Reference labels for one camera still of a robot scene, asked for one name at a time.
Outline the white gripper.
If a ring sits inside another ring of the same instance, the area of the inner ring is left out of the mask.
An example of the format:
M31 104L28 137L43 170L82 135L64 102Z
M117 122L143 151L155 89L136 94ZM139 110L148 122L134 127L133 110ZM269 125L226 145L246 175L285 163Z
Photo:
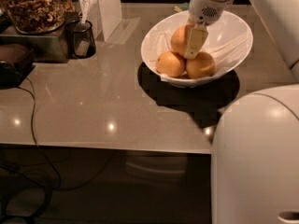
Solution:
M223 10L233 2L234 0L190 0L188 21L199 25L188 29L184 53L186 59L194 59L198 55L208 36L206 26L215 23Z

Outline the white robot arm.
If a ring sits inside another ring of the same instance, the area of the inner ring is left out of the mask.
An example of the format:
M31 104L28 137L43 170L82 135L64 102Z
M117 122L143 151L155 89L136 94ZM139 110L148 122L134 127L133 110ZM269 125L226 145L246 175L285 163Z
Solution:
M299 0L250 0L299 79ZM212 224L299 224L299 83L231 104L211 153Z

